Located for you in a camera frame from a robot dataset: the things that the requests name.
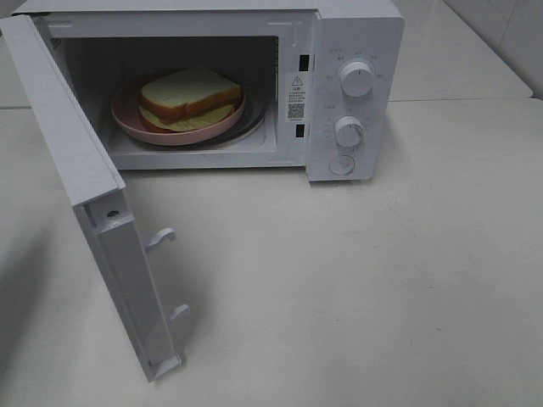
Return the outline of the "white warning label sticker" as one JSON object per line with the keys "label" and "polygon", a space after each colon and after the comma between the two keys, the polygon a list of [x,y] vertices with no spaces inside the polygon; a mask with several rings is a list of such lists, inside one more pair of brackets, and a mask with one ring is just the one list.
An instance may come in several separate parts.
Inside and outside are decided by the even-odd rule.
{"label": "white warning label sticker", "polygon": [[307,73],[294,72],[285,76],[285,119],[287,122],[302,122],[305,119],[307,99]]}

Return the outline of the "toast sandwich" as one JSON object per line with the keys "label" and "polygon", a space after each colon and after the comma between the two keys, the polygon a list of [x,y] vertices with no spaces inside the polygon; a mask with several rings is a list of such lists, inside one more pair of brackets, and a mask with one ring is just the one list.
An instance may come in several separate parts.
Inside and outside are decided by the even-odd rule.
{"label": "toast sandwich", "polygon": [[142,86],[140,115],[157,128],[184,132],[215,125],[243,99],[235,81],[202,66],[186,68]]}

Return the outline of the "lower white timer knob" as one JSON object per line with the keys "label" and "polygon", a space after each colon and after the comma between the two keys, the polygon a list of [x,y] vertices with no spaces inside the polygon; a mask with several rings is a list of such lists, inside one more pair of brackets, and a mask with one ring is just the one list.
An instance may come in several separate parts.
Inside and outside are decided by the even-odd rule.
{"label": "lower white timer knob", "polygon": [[364,138],[364,131],[361,121],[352,115],[339,118],[333,125],[335,142],[343,148],[354,148]]}

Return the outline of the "white microwave oven body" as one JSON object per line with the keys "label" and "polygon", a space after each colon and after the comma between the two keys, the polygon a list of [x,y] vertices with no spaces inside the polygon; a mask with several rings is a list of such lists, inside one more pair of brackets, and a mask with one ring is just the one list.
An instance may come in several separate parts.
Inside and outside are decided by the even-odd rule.
{"label": "white microwave oven body", "polygon": [[[302,167],[311,181],[372,176],[404,20],[390,1],[27,1],[9,17],[41,18],[53,58],[119,170]],[[364,59],[372,90],[352,98],[339,71]],[[109,100],[126,82],[202,64],[242,84],[266,113],[246,137],[214,148],[157,148],[131,140]],[[285,119],[285,76],[307,73],[305,119]],[[340,147],[333,125],[352,115],[363,141]],[[349,155],[354,170],[328,166]]]}

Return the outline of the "pink plate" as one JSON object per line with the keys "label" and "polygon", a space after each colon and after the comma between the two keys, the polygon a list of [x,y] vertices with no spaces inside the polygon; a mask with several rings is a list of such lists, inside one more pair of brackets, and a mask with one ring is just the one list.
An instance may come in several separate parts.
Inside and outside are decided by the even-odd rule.
{"label": "pink plate", "polygon": [[110,105],[111,114],[128,136],[158,146],[195,146],[197,143],[208,142],[225,134],[241,120],[247,101],[244,92],[242,98],[234,104],[231,113],[213,125],[191,131],[170,131],[154,126],[145,120],[139,111],[139,94],[143,85],[166,74],[168,71],[140,76],[124,85],[113,97]]}

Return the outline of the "glass microwave turntable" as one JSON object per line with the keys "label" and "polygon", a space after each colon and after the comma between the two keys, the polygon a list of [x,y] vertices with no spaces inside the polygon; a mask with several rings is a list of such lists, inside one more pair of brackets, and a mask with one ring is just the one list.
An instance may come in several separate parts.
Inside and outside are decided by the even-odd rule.
{"label": "glass microwave turntable", "polygon": [[214,148],[246,137],[263,121],[266,106],[250,98],[228,104],[202,115],[167,125],[140,107],[137,123],[140,142],[157,148],[194,150]]}

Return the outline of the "round white door button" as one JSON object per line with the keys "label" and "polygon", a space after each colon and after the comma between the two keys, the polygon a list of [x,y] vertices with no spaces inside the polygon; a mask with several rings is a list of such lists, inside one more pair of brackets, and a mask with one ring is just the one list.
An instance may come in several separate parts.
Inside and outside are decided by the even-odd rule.
{"label": "round white door button", "polygon": [[346,176],[355,168],[355,161],[349,155],[339,155],[331,159],[329,170],[336,176]]}

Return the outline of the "upper white power knob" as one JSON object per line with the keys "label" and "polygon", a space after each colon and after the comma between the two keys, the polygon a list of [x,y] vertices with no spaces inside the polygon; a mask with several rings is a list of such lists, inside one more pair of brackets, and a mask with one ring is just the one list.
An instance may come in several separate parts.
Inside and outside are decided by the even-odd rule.
{"label": "upper white power knob", "polygon": [[374,68],[364,59],[347,61],[339,71],[342,91],[352,98],[368,94],[374,86],[375,76]]}

